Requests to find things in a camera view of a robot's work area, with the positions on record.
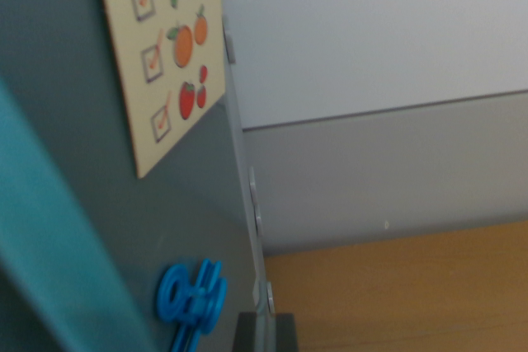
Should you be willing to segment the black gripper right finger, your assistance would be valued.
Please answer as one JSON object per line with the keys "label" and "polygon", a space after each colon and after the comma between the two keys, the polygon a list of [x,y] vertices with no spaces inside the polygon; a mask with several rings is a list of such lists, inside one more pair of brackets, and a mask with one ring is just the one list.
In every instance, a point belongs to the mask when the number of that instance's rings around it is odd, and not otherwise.
{"label": "black gripper right finger", "polygon": [[278,313],[271,317],[266,335],[266,351],[298,351],[298,337],[293,313]]}

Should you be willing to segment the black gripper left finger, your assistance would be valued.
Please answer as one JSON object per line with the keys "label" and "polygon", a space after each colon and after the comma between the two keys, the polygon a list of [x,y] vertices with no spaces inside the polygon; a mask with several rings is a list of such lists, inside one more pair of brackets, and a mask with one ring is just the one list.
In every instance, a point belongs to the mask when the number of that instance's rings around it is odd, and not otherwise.
{"label": "black gripper left finger", "polygon": [[233,339],[233,352],[265,350],[266,320],[257,312],[240,312]]}

